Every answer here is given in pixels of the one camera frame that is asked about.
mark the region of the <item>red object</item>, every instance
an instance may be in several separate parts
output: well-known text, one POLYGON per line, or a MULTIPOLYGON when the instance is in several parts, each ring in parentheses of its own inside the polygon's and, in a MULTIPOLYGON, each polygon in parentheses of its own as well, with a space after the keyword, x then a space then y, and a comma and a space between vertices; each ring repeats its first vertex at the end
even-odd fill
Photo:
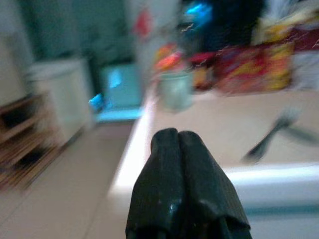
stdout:
POLYGON ((294 42, 295 52, 319 50, 319 24, 317 26, 297 25, 286 40, 294 42))
POLYGON ((279 90, 290 80, 292 44, 262 44, 222 50, 215 64, 217 87, 225 93, 279 90))
POLYGON ((216 52, 197 53, 194 56, 190 57, 189 61, 193 64, 201 64, 204 61, 213 60, 215 55, 216 52))
POLYGON ((151 16, 149 10, 145 7, 140 12, 134 25, 134 32, 140 38, 146 38, 151 31, 151 16))

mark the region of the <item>red packaging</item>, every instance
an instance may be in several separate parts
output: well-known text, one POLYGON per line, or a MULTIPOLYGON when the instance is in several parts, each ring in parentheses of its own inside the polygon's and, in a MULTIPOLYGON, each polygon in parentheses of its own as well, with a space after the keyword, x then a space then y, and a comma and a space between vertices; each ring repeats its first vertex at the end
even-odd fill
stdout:
POLYGON ((292 44, 262 44, 220 51, 215 74, 225 93, 249 93, 282 89, 290 81, 292 44))

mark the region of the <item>white floor tile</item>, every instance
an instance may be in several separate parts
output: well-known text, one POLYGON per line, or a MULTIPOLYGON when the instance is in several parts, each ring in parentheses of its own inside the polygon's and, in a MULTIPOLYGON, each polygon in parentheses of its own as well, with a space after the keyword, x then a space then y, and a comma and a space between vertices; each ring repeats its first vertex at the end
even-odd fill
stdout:
POLYGON ((0 202, 13 201, 0 207, 0 220, 5 220, 0 238, 82 239, 112 180, 126 140, 104 136, 97 128, 67 148, 29 195, 0 197, 0 202))

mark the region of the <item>blue light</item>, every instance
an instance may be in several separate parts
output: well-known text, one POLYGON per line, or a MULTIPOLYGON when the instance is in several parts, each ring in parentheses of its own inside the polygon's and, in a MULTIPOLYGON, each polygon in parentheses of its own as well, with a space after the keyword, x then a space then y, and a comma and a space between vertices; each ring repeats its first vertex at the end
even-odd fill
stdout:
POLYGON ((186 13, 187 13, 187 14, 196 13, 196 12, 199 11, 201 8, 203 8, 203 4, 199 4, 199 5, 197 5, 197 6, 194 6, 194 7, 190 8, 186 13))
POLYGON ((199 3, 187 10, 186 14, 195 15, 195 23, 197 27, 203 26, 204 24, 212 21, 212 10, 211 5, 199 3))

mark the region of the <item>white countertop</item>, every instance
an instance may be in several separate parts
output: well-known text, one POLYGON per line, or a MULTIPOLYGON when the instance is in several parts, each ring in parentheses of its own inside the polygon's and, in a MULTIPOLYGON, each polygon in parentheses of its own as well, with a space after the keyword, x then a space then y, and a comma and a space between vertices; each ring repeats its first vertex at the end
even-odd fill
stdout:
POLYGON ((296 124, 319 132, 318 103, 319 93, 316 92, 226 98, 209 92, 195 96, 190 108, 174 114, 163 110, 150 93, 107 194, 110 213, 121 218, 116 222, 118 238, 125 237, 132 188, 149 156, 151 137, 167 127, 191 130, 201 136, 234 184, 244 208, 319 202, 319 147, 301 145, 278 135, 260 164, 245 165, 240 160, 263 138, 288 105, 302 108, 296 124))

